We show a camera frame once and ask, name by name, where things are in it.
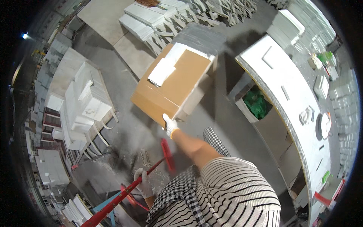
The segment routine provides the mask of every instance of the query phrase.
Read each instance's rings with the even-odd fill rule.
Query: person
[[[278,197],[253,163],[231,157],[211,127],[203,141],[181,131],[168,115],[163,118],[167,135],[195,165],[157,198],[146,171],[135,172],[135,179],[142,176],[137,189],[150,208],[146,226],[279,226]]]

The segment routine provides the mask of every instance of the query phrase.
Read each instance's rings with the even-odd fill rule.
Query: green plastic bag
[[[253,87],[243,97],[247,108],[259,120],[264,118],[267,114],[267,104],[264,96],[257,87]]]

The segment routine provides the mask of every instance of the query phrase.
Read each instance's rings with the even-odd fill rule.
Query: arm
[[[142,182],[140,182],[136,188],[140,191],[142,197],[145,199],[147,206],[151,208],[155,201],[155,196],[154,192],[152,191],[151,184],[149,183],[146,171],[144,171],[142,168],[136,170],[134,174],[134,181],[137,180],[139,176],[142,177]]]
[[[199,170],[212,159],[224,157],[205,141],[191,137],[182,132],[175,120],[163,114],[166,121],[167,134],[181,148],[181,150],[196,164]]]
[[[150,196],[148,198],[145,198],[145,202],[149,207],[149,209],[151,209],[152,205],[154,204],[154,201],[155,201],[155,196]]]

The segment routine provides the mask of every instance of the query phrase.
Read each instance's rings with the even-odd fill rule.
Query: white paper
[[[162,58],[160,62],[155,66],[154,70],[150,73],[148,79],[158,87],[161,87],[175,70],[174,64],[169,59]]]
[[[198,51],[194,48],[191,48],[187,45],[178,43],[178,42],[176,44],[174,44],[174,46],[171,48],[171,50],[165,56],[165,58],[170,61],[172,66],[174,66],[175,63],[179,60],[179,58],[182,56],[182,54],[184,53],[185,50],[189,50],[193,53],[196,53],[197,55],[200,55],[202,57],[205,57],[206,59],[209,59],[209,56],[207,54],[205,54],[201,51]]]

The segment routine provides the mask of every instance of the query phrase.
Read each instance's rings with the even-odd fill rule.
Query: marble slab
[[[127,29],[120,25],[118,19],[125,14],[124,9],[133,2],[91,0],[77,16],[113,46],[127,33]]]

